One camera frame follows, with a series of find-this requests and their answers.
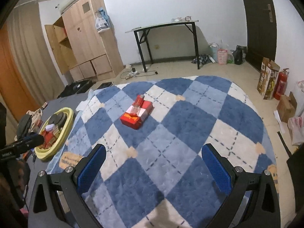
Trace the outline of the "dark brown door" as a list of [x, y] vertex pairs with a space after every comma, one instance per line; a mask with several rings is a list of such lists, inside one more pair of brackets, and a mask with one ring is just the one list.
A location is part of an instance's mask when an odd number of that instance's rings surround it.
[[261, 70], [263, 58], [275, 60], [277, 23], [273, 0], [243, 0], [247, 22], [246, 61]]

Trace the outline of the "beige curtain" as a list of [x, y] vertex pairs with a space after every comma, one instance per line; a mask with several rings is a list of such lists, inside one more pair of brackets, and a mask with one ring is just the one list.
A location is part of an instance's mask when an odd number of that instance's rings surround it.
[[17, 69], [38, 105], [56, 98], [64, 89], [44, 38], [39, 5], [27, 3], [12, 10], [6, 21]]

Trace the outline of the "red double happiness box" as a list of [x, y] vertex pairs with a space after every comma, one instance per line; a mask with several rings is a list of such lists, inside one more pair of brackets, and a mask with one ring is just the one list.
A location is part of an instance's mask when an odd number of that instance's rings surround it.
[[135, 102], [120, 117], [120, 121], [123, 125], [138, 130], [142, 126], [146, 118], [151, 114], [152, 110], [154, 109], [154, 106], [151, 101], [144, 100], [137, 115], [132, 116], [131, 111], [133, 109], [134, 104]]

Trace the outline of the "black folding table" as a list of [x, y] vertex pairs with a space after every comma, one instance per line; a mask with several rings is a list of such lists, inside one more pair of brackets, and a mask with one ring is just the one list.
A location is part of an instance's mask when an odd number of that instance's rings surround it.
[[134, 34], [144, 72], [147, 64], [181, 60], [199, 60], [196, 23], [174, 21], [152, 26], [137, 27]]

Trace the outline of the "wooden wardrobe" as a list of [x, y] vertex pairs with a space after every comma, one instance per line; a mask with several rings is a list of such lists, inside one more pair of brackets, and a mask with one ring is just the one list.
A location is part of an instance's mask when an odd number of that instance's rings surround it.
[[96, 29], [105, 10], [104, 0], [79, 0], [45, 26], [60, 72], [71, 74], [74, 81], [107, 80], [124, 69], [113, 29]]

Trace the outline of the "white power strip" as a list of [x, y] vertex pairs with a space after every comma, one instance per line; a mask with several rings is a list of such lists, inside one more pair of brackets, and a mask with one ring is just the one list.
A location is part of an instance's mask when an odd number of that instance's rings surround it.
[[132, 78], [148, 77], [148, 76], [153, 76], [153, 75], [158, 75], [158, 72], [156, 70], [152, 70], [152, 71], [148, 70], [147, 72], [138, 71], [133, 67], [129, 70], [126, 70], [126, 71], [122, 72], [120, 74], [120, 78], [125, 79], [125, 80], [129, 80], [129, 79], [132, 79]]

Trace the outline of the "grey bed sheet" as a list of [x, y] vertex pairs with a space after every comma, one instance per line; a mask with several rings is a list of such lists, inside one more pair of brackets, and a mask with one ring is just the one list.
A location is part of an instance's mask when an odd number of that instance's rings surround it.
[[[78, 114], [76, 111], [76, 107], [79, 105], [81, 101], [85, 101], [88, 97], [88, 93], [75, 94], [64, 98], [54, 99], [48, 102], [47, 107], [43, 110], [42, 116], [42, 125], [58, 110], [68, 107], [71, 108], [74, 112], [74, 118]], [[31, 170], [31, 173], [37, 175], [40, 170], [46, 170], [49, 162], [53, 159], [53, 156], [47, 158], [46, 160], [40, 160], [36, 158], [35, 162], [33, 162], [32, 156], [29, 157], [27, 163]]]

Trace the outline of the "blue white checkered rug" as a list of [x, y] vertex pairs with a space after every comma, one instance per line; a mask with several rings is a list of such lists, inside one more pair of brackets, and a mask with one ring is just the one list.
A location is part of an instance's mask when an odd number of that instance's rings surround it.
[[[141, 94], [154, 109], [135, 130], [120, 117]], [[276, 171], [253, 103], [238, 85], [217, 76], [93, 92], [46, 171], [62, 172], [65, 152], [85, 157], [102, 144], [106, 160], [82, 197], [103, 227], [206, 227], [226, 197], [201, 158], [206, 143], [247, 172]]]

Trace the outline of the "red lighter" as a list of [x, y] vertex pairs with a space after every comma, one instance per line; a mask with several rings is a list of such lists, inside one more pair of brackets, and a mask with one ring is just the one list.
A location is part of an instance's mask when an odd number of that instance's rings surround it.
[[144, 102], [144, 95], [143, 94], [138, 95], [135, 102], [132, 105], [132, 109], [130, 111], [131, 116], [138, 116], [143, 102]]

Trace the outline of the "red fire extinguisher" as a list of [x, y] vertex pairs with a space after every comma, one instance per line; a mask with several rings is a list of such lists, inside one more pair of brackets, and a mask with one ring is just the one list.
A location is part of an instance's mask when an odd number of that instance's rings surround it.
[[281, 96], [285, 93], [287, 88], [287, 79], [289, 76], [289, 68], [284, 68], [278, 73], [277, 83], [275, 85], [273, 97], [276, 100], [280, 100]]

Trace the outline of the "red silver cigarette carton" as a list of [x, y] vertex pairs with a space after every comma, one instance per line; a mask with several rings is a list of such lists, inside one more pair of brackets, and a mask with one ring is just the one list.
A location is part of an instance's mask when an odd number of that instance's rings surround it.
[[39, 146], [40, 149], [49, 149], [57, 141], [60, 135], [60, 129], [55, 124], [50, 124], [40, 133], [44, 137], [44, 143]]

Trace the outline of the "beige jacket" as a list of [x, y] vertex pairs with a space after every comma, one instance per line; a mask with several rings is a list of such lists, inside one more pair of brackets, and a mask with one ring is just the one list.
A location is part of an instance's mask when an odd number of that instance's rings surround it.
[[35, 111], [29, 110], [26, 112], [26, 114], [30, 116], [30, 127], [28, 132], [39, 132], [43, 125], [43, 110], [41, 108]]

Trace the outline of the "printed cardboard box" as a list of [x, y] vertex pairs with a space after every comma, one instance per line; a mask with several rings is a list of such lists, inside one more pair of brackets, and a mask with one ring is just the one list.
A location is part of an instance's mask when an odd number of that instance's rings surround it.
[[269, 58], [263, 58], [258, 80], [257, 91], [263, 100], [273, 99], [273, 92], [277, 81], [280, 66]]

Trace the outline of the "black foam round sponge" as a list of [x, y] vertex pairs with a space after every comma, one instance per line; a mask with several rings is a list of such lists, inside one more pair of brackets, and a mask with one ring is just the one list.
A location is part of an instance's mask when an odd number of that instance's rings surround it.
[[65, 122], [67, 120], [67, 115], [64, 112], [60, 112], [58, 114], [53, 114], [50, 119], [48, 120], [48, 124], [54, 124], [59, 129], [62, 129], [65, 125]]

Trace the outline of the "brown cardboard box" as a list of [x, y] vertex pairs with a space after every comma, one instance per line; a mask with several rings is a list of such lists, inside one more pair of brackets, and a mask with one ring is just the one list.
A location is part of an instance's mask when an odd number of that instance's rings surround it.
[[297, 108], [297, 101], [294, 97], [293, 92], [290, 92], [289, 96], [282, 95], [277, 106], [277, 111], [280, 120], [287, 123], [288, 120], [295, 116]]

